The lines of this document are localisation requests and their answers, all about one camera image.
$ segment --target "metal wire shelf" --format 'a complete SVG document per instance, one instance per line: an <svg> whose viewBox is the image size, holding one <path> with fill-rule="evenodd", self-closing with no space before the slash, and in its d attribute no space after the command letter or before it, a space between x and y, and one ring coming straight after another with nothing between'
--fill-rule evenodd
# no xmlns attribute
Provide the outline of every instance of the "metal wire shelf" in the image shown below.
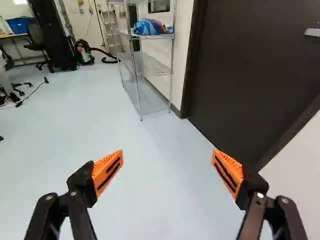
<svg viewBox="0 0 320 240"><path fill-rule="evenodd" d="M160 35L139 35L134 34L130 22L130 12L128 5L139 5L148 3L150 0L106 0L107 13L109 22L112 21L110 9L114 10L113 5L124 4L125 18L126 18L126 30L121 30L117 25L111 26L111 32L113 38L120 35L127 37L129 41L129 54L118 52L115 49L118 64L120 65L121 82L128 93L135 109L140 115L142 120L143 115L159 112L164 109L168 109L171 112L172 102L172 80L173 80L173 59L174 59L174 34L160 34ZM173 2L173 32L175 32L176 23L176 0ZM139 19L139 7L136 7L137 18ZM171 48L171 63L170 67L162 64L154 57L146 54L143 51L143 45L140 42L140 51L134 51L134 41L142 40L162 40L167 39L172 41ZM125 72L122 70L124 66L128 73L129 81L125 81Z"/></svg>

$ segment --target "door frame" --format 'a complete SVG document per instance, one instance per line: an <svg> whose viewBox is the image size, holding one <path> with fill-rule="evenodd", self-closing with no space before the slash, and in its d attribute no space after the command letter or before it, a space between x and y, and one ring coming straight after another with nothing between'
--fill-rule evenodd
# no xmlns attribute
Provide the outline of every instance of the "door frame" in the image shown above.
<svg viewBox="0 0 320 240"><path fill-rule="evenodd" d="M194 63L198 63L199 52L201 47L202 32L205 20L207 3L209 0L194 0L193 12L190 28L189 47L185 67L184 85L182 91L182 101L180 116L182 119L188 118L190 114L192 88L195 82L195 74L197 67ZM320 110L320 89L311 104L293 120L292 124L288 124L286 130L279 136L278 140L267 150L256 162L253 168L260 171L272 158L280 152L294 136L312 119L312 117Z"/></svg>

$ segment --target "blue storage bin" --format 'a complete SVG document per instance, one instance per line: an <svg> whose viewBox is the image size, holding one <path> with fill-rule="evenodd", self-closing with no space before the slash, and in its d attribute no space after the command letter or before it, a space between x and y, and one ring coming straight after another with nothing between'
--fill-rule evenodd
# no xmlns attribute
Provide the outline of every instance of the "blue storage bin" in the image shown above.
<svg viewBox="0 0 320 240"><path fill-rule="evenodd" d="M12 19L6 19L5 21L8 23L14 34L26 34L28 23L35 22L36 20L34 17L21 16Z"/></svg>

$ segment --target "vacuum hose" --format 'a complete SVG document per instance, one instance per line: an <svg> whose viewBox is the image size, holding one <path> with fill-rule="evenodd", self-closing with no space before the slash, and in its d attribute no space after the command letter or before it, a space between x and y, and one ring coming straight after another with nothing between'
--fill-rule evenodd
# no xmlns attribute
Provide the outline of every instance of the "vacuum hose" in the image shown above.
<svg viewBox="0 0 320 240"><path fill-rule="evenodd" d="M103 51L103 50L101 50L100 48L91 47L90 50L92 50L92 51L98 51L98 52L100 52L100 53L103 53L103 54L107 55L109 58L112 58L112 59L115 60L115 61L107 61L107 60L106 60L107 58L106 58L106 57L103 57L103 58L101 59L101 62L103 62L104 64L117 64L117 63L118 63L117 58L116 58L115 56L112 56L110 53L108 53L108 52L106 52L106 51Z"/></svg>

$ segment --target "office chair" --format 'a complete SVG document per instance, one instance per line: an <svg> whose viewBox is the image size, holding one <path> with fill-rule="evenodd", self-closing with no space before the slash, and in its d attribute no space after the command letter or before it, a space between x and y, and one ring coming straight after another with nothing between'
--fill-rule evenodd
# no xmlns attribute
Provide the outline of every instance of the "office chair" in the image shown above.
<svg viewBox="0 0 320 240"><path fill-rule="evenodd" d="M37 64L36 67L41 71L43 65L47 64L50 73L54 73L55 70L51 64L51 61L45 54L44 37L39 25L36 23L29 23L27 26L27 33L29 37L29 44L24 45L23 47L31 51L41 51L45 58L45 61Z"/></svg>

